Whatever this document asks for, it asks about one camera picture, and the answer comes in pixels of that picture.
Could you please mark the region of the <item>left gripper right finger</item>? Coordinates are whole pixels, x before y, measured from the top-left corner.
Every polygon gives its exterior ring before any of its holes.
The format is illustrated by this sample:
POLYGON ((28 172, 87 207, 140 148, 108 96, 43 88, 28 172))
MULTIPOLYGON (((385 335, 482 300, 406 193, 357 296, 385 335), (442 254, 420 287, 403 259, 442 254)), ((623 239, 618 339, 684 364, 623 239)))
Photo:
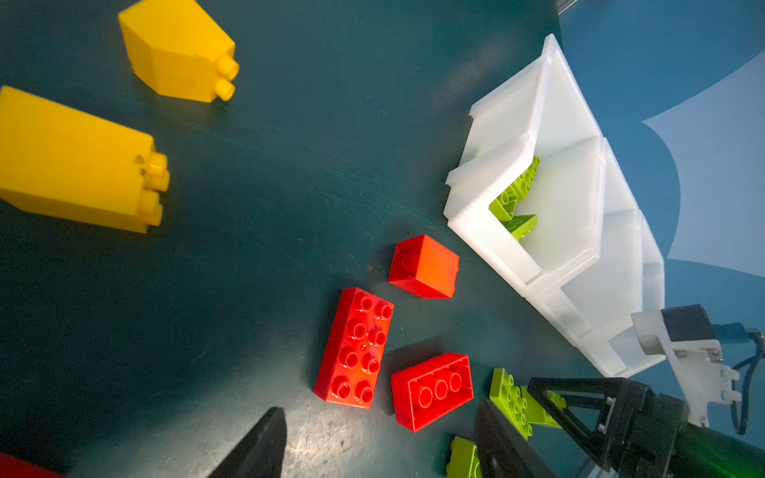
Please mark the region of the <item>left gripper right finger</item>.
POLYGON ((474 434, 483 478, 557 477, 491 400, 480 404, 474 434))

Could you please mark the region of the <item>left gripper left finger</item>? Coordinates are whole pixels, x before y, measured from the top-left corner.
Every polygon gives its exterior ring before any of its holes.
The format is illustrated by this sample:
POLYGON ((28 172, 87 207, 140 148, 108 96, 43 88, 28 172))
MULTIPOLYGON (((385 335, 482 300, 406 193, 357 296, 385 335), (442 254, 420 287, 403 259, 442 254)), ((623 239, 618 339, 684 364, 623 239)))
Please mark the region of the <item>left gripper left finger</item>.
POLYGON ((271 407, 211 472, 209 478, 279 478, 287 432, 285 410, 271 407))

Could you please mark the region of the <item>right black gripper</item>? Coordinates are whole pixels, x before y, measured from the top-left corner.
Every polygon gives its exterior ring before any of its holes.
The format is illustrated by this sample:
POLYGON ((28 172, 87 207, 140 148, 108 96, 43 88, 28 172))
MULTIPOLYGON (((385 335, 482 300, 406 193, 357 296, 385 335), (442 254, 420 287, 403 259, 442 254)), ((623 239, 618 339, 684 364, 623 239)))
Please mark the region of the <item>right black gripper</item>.
POLYGON ((689 406, 624 378, 532 378, 528 390, 597 466, 665 477, 689 406))

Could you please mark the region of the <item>green brick front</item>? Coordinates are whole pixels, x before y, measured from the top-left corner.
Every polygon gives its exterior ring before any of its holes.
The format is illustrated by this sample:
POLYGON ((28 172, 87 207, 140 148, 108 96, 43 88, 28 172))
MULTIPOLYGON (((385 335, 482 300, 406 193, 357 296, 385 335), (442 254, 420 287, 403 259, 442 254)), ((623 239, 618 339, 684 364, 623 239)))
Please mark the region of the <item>green brick front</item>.
POLYGON ((481 478, 477 447, 473 441, 456 436, 450 444, 448 478, 481 478))

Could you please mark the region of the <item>red brick centre lower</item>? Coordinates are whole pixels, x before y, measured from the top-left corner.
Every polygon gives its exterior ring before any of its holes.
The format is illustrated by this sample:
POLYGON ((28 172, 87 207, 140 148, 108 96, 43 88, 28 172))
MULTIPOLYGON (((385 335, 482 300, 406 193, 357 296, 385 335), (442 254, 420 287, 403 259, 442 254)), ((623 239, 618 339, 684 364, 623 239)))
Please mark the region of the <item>red brick centre lower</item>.
POLYGON ((474 399, 469 356, 448 353, 392 375, 396 422, 418 432, 474 399))

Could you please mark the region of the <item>red long brick centre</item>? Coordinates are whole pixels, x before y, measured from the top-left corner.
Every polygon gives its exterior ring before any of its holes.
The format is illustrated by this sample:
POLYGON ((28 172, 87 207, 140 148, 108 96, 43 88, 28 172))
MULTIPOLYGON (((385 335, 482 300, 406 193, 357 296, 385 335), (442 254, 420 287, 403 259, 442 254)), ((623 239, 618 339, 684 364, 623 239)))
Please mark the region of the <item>red long brick centre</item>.
POLYGON ((342 291, 314 394, 329 404, 370 409, 394 304, 360 288, 342 291))

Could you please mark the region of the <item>white three-compartment bin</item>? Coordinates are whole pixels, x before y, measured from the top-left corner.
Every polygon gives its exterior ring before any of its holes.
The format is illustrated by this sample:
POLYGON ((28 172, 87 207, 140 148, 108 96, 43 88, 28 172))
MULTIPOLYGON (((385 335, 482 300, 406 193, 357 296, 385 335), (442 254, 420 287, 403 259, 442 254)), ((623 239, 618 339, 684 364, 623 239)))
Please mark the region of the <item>white three-compartment bin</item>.
POLYGON ((658 364, 632 314, 663 308, 663 256, 556 37, 470 117, 446 179, 448 226, 603 376, 658 364), (538 225, 518 241, 489 205, 534 157, 538 171, 514 216, 536 214, 538 225))

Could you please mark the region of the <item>small red brick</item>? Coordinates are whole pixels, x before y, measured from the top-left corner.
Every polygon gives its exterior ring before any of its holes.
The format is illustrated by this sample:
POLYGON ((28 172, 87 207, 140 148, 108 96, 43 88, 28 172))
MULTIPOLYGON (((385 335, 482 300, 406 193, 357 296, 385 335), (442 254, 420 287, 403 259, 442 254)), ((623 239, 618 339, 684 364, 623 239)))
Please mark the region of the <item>small red brick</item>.
POLYGON ((420 299, 451 299, 460 258, 428 235, 400 241, 388 282, 420 299))

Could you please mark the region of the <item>red brick cluster right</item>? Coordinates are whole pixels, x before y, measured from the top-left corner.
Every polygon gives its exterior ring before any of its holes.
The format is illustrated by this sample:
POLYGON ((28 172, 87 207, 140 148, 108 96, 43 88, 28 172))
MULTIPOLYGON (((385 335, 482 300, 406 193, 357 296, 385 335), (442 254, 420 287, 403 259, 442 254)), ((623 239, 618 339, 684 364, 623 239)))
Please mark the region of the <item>red brick cluster right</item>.
POLYGON ((0 454, 0 478, 63 478, 45 468, 11 455, 0 454))

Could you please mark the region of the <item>yellow square brick far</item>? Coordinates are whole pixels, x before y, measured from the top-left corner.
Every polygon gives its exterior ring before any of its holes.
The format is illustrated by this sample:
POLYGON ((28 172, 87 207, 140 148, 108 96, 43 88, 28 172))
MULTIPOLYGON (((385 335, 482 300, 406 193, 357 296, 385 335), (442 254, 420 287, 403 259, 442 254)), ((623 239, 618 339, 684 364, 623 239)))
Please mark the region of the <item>yellow square brick far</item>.
POLYGON ((15 207, 146 233, 170 178, 151 135, 2 87, 1 197, 15 207))

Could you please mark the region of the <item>yellow slope brick far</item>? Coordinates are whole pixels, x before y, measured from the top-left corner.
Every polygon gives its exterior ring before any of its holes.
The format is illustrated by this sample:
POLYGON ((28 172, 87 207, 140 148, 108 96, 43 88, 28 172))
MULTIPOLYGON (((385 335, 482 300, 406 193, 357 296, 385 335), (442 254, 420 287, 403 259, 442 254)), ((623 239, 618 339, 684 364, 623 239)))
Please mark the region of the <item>yellow slope brick far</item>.
POLYGON ((133 72, 157 94, 203 103, 233 97, 235 43, 197 2, 140 1, 118 19, 133 72))

